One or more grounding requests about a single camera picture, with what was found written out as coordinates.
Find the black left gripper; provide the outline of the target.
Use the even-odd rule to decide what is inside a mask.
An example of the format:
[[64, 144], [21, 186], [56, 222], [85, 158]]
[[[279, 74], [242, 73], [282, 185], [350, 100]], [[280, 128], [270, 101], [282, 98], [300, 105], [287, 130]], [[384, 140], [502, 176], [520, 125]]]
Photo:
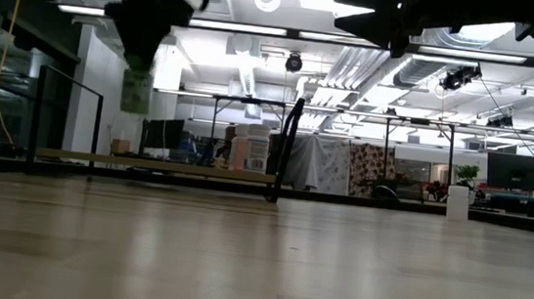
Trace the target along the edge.
[[[161, 44], [165, 47], [178, 45], [178, 37], [174, 35], [172, 25], [189, 26], [194, 7], [186, 0], [115, 0], [105, 5], [104, 12], [108, 18], [113, 19], [123, 45], [123, 57], [129, 67], [150, 70]], [[165, 23], [155, 24], [145, 31], [140, 52], [140, 35], [135, 32], [133, 21], [120, 20], [132, 15], [144, 15], [149, 21]]]

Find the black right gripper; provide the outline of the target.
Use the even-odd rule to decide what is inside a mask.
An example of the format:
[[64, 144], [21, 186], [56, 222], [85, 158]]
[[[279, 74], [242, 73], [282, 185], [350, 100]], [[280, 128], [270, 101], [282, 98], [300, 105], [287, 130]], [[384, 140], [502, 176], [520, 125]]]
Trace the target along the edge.
[[[376, 9], [406, 0], [334, 0], [340, 4]], [[520, 20], [522, 0], [408, 0], [405, 33], [388, 15], [357, 14], [334, 19], [334, 26], [368, 40], [392, 58], [405, 55], [410, 37], [438, 39], [443, 46], [483, 48], [508, 33]]]

